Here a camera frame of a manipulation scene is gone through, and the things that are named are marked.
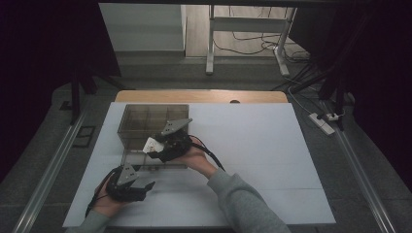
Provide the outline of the smoky transparent drawer cabinet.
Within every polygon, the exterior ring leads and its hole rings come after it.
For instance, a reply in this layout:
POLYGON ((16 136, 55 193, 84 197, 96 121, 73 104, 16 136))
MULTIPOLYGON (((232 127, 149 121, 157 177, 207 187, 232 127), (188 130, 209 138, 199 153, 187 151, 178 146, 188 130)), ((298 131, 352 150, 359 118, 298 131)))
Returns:
POLYGON ((127 104, 120 121, 118 135, 124 150, 121 165, 129 163, 142 170, 187 169, 180 162, 152 159, 143 152, 149 137, 160 133, 168 120, 189 117, 188 105, 127 104))

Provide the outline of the metal floor rail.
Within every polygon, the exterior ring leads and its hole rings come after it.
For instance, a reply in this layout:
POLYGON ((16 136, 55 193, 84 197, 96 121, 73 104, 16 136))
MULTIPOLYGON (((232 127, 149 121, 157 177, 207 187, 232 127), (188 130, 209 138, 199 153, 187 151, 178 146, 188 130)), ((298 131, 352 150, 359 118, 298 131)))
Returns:
POLYGON ((375 218, 375 221, 380 229, 381 233, 398 233, 395 223, 389 215, 387 208, 379 196, 376 188, 372 184, 365 169, 361 165, 361 161, 358 154, 355 151, 353 144, 350 141, 350 137, 347 134, 347 130, 344 126, 345 117, 352 116, 352 109, 344 107, 340 114, 340 119, 337 123, 332 125, 335 130, 335 138, 346 157, 349 167, 355 177, 357 184, 360 188, 363 198, 367 202, 370 212, 375 218))
POLYGON ((12 233, 63 233, 80 169, 68 160, 88 112, 76 119, 69 111, 52 111, 23 154, 17 172, 26 187, 12 233))

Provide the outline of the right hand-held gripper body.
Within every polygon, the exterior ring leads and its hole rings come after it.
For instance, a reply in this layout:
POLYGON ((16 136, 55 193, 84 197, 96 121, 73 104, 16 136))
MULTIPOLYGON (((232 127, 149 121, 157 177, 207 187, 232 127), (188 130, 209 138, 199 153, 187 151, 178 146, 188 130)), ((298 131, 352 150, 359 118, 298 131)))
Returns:
POLYGON ((191 118, 173 119, 166 122, 165 127, 160 132, 166 138, 163 143, 164 149, 161 151, 166 161, 184 155, 191 148, 192 140, 187 132, 187 126, 190 122, 192 122, 191 118))

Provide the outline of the white power strip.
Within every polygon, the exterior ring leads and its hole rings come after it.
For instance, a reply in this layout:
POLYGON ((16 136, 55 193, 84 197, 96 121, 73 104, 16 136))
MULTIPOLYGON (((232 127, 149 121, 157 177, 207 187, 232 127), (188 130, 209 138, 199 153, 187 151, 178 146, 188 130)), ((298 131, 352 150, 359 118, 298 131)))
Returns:
POLYGON ((322 117, 316 113, 309 115, 309 118, 313 123, 315 123, 326 135, 332 135, 335 130, 322 119, 322 117))

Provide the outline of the white cabinet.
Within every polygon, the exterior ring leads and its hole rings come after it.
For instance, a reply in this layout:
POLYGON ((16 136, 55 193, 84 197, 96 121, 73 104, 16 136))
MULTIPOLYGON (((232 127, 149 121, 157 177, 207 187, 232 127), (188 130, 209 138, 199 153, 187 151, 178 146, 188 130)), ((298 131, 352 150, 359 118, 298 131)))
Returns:
POLYGON ((115 51, 184 51, 185 5, 100 3, 115 51))

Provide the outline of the black floor plate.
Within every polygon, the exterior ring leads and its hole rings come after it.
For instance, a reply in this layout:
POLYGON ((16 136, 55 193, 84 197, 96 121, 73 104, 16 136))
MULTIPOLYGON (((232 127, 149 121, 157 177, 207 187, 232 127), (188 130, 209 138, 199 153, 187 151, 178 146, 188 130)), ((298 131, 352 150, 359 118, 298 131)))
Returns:
POLYGON ((94 126, 82 126, 75 137, 73 148, 88 148, 94 131, 94 126))

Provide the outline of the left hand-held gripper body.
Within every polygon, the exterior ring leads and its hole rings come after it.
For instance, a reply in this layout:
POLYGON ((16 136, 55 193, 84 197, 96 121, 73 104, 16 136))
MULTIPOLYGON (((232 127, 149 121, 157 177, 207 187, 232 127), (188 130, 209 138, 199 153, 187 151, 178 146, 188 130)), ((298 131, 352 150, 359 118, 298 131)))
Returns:
POLYGON ((131 196, 133 192, 143 192, 144 188, 132 187, 134 180, 125 184, 118 184, 120 180, 120 174, 123 171, 124 166, 121 165, 111 171, 111 176, 106 186, 108 195, 119 202, 132 202, 131 196))

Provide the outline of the white table board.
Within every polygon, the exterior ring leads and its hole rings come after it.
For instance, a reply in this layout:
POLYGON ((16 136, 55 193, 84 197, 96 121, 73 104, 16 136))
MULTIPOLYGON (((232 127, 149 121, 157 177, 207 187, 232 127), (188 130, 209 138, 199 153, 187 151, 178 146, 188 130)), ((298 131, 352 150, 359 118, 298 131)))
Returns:
MULTIPOLYGON (((288 225, 335 221, 292 105, 189 104, 189 133, 253 186, 288 225)), ((191 169, 143 171, 153 189, 124 207, 114 227, 212 228, 227 222, 206 179, 191 169)))

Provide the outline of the black curtain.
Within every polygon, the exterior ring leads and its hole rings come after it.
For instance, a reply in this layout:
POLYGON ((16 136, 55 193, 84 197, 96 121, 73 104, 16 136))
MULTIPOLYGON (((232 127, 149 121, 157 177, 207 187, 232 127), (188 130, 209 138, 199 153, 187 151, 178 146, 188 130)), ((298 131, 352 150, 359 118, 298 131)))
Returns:
POLYGON ((0 0, 0 183, 74 77, 118 76, 100 0, 0 0))
MULTIPOLYGON (((412 191, 412 0, 372 0, 372 18, 345 62, 354 117, 412 191)), ((349 7, 300 8, 290 38, 328 68, 361 22, 349 7)))

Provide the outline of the wooden table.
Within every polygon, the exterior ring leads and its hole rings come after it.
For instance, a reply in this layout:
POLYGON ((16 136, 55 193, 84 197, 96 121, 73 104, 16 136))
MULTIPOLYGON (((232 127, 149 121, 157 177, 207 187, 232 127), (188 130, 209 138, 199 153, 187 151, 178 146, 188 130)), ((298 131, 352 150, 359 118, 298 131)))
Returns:
POLYGON ((116 102, 129 103, 287 103, 282 91, 122 90, 116 102))

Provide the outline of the person's left hand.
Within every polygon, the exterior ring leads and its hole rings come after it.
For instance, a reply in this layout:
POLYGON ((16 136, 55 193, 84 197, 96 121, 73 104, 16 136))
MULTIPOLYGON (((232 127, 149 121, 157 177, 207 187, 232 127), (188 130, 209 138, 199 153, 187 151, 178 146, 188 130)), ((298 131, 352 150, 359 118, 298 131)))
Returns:
POLYGON ((103 186, 98 186, 95 188, 97 200, 93 205, 92 210, 107 217, 113 217, 126 205, 126 202, 113 200, 107 194, 106 186, 107 184, 104 183, 103 186))

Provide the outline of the white desk frame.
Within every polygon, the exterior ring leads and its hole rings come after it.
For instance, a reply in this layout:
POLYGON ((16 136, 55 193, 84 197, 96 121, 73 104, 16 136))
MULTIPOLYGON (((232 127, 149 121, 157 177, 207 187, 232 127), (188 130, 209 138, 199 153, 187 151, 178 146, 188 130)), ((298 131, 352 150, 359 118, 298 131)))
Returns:
POLYGON ((289 36, 296 8, 291 8, 285 18, 251 18, 251 17, 216 17, 215 6, 209 6, 209 37, 206 60, 206 74, 214 72, 214 32, 254 32, 280 33, 280 40, 273 51, 279 65, 280 73, 284 77, 290 75, 284 56, 284 45, 289 36))

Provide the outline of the person's right hand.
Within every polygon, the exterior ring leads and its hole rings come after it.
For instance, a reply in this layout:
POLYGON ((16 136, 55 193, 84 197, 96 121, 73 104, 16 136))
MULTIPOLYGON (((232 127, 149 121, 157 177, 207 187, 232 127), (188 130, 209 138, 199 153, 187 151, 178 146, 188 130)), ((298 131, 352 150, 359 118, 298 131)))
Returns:
POLYGON ((207 179, 217 172, 217 168, 207 160, 204 151, 196 147, 191 147, 187 153, 175 158, 175 161, 184 163, 207 179))

